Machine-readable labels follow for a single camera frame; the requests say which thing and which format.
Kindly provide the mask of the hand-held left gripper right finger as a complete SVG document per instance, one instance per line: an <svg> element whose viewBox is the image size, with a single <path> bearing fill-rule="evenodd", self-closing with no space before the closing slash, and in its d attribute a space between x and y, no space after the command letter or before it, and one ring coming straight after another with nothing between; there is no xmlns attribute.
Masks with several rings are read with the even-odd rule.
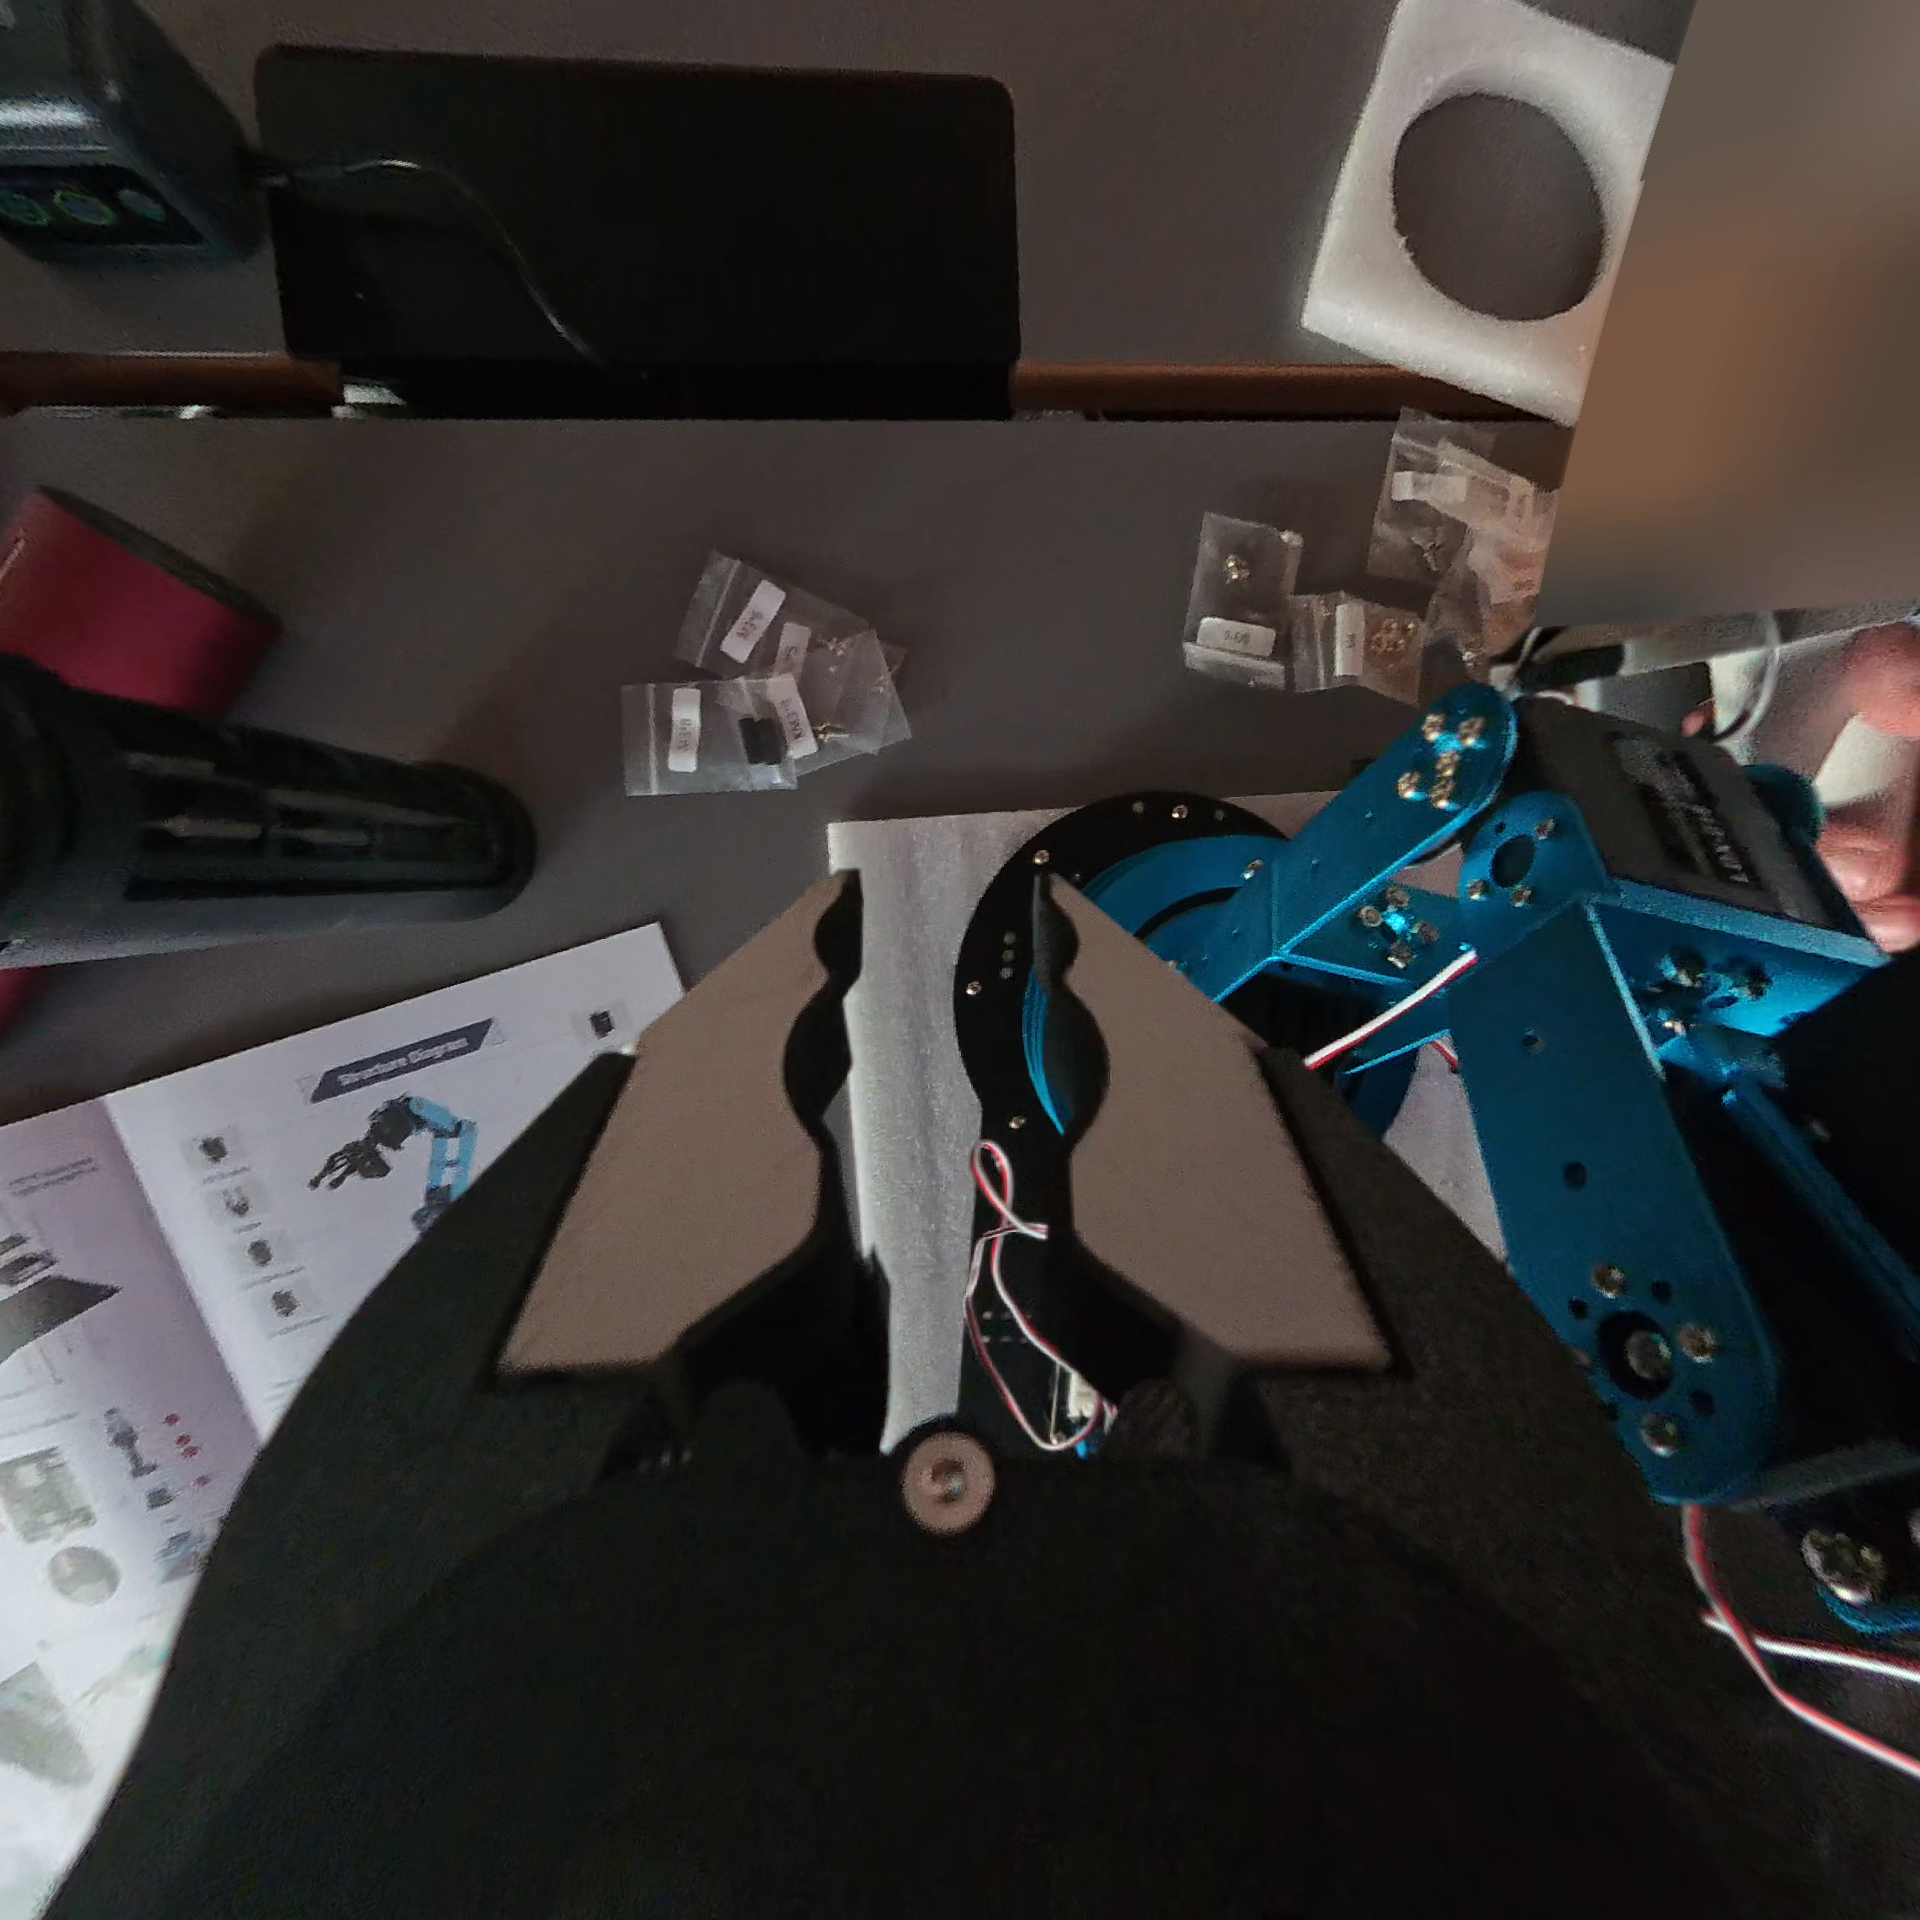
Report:
<svg viewBox="0 0 1920 1920"><path fill-rule="evenodd" d="M1373 1376L1392 1349L1265 1046L1061 876L1033 886L1061 1163L1045 1331L1092 1380Z"/></svg>

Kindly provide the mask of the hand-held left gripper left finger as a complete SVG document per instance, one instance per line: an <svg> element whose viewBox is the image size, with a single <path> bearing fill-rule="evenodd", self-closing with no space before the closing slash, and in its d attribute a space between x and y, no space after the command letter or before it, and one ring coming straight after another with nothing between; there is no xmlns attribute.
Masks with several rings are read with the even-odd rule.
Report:
<svg viewBox="0 0 1920 1920"><path fill-rule="evenodd" d="M507 1376L866 1380L866 1259L829 1125L859 964L859 879L829 873L639 1033Z"/></svg>

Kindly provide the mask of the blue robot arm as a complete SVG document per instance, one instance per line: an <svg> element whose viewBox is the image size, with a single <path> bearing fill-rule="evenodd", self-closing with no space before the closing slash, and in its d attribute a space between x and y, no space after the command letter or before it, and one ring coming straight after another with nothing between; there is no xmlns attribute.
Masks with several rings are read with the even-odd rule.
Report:
<svg viewBox="0 0 1920 1920"><path fill-rule="evenodd" d="M1354 1079L1451 1046L1518 1284L1644 1488L1757 1509L1833 1614L1917 1614L1916 952L1820 860L1811 783L1464 684L1210 904L1217 836L1092 889L1213 1001L1373 1009Z"/></svg>

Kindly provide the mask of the person's right hand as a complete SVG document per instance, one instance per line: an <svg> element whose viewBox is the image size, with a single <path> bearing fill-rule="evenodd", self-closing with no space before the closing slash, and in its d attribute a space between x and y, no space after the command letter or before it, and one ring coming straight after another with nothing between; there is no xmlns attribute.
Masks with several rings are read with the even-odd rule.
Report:
<svg viewBox="0 0 1920 1920"><path fill-rule="evenodd" d="M1917 945L1917 632L1913 619L1860 630L1839 657L1846 720L1897 745L1892 775L1829 808L1817 850L1839 893L1888 953Z"/></svg>

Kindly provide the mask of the instruction manual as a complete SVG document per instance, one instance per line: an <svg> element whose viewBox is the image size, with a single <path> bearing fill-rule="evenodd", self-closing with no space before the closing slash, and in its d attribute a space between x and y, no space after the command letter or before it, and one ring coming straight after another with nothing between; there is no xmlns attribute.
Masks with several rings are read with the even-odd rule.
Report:
<svg viewBox="0 0 1920 1920"><path fill-rule="evenodd" d="M680 995L646 924L4 1125L4 1847L77 1844L254 1458L415 1240Z"/></svg>

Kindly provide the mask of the white foam sheet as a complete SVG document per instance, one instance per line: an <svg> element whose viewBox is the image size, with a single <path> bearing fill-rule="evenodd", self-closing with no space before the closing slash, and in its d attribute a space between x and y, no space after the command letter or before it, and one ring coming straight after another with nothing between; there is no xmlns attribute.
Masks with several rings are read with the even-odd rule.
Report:
<svg viewBox="0 0 1920 1920"><path fill-rule="evenodd" d="M957 1050L952 988L957 947L971 910L1015 827L1047 811L986 811L893 821L840 821L828 827L836 869L861 886L859 983L845 1001L852 1041L848 1125L857 1234L892 1287L885 1438L903 1452L933 1421L980 1432L962 1417L966 1259L971 1250L967 1150L980 1105ZM1240 1009L1268 1046L1320 1044L1311 1033L1357 1018L1310 981L1256 976ZM1409 1104L1401 1105L1403 1068ZM1500 1227L1467 1118L1465 1094L1450 1068L1401 1059L1369 1075L1384 1098L1388 1157L1412 1191L1420 1219L1471 1236L1478 1266L1507 1277Z"/></svg>

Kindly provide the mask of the black cylinder bit holder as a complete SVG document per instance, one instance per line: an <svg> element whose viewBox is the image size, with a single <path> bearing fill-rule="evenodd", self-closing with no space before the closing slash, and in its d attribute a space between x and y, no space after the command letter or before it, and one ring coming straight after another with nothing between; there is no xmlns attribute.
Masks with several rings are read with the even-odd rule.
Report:
<svg viewBox="0 0 1920 1920"><path fill-rule="evenodd" d="M521 802L407 764L79 689L4 657L2 965L463 922L525 888Z"/></svg>

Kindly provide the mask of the zip bag with brass nuts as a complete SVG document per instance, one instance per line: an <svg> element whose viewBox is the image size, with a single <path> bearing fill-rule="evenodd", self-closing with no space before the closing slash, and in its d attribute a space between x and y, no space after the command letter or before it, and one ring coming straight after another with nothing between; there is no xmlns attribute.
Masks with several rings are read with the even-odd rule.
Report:
<svg viewBox="0 0 1920 1920"><path fill-rule="evenodd" d="M1425 622L1347 589L1288 600L1288 676L1293 693L1359 687L1412 707L1421 697Z"/></svg>

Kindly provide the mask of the red cylinder case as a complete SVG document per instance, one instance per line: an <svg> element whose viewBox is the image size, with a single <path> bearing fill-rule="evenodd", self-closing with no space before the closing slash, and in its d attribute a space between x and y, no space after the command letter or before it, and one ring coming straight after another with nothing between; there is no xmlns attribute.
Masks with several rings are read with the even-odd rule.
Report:
<svg viewBox="0 0 1920 1920"><path fill-rule="evenodd" d="M276 645L267 606L131 522L35 487L2 536L2 653L82 691L228 717Z"/></svg>

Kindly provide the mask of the white foam block with hole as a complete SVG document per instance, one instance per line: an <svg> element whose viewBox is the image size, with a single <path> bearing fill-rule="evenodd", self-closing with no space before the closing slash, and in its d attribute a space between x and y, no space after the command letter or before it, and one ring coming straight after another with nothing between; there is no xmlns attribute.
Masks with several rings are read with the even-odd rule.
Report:
<svg viewBox="0 0 1920 1920"><path fill-rule="evenodd" d="M1339 165L1302 303L1304 328L1403 372L1573 425L1613 298L1674 64L1515 1L1401 1ZM1589 287L1537 317L1443 291L1409 251L1394 173L1408 130L1455 97L1542 116L1591 180Z"/></svg>

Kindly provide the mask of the black device with green lights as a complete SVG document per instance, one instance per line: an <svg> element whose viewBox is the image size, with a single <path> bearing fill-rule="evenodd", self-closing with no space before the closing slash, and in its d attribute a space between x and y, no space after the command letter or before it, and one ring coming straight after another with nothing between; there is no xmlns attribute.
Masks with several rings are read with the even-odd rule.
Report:
<svg viewBox="0 0 1920 1920"><path fill-rule="evenodd" d="M259 247L248 138L142 6L2 6L2 238L63 270Z"/></svg>

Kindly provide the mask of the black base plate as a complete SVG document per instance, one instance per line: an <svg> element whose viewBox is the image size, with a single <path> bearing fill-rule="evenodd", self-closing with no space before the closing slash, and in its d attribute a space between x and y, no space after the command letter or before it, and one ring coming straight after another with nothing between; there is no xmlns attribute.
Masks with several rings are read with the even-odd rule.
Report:
<svg viewBox="0 0 1920 1920"><path fill-rule="evenodd" d="M1035 879L1054 876L1084 886L1143 851L1215 838L1234 843L1231 853L1212 857L1223 882L1191 882L1149 926L1217 900L1249 860L1286 839L1286 827L1244 803L1191 790L1148 787L1042 813L1015 827L1013 847L1000 857L959 940L952 1018L978 1105L976 1144L967 1150L971 1251L962 1419L1018 1455L1085 1462L1114 1421L1114 1404L1068 1366L1061 1335L1042 1328L1042 1310L1054 1305L1045 1253L1063 1139L1025 1057Z"/></svg>

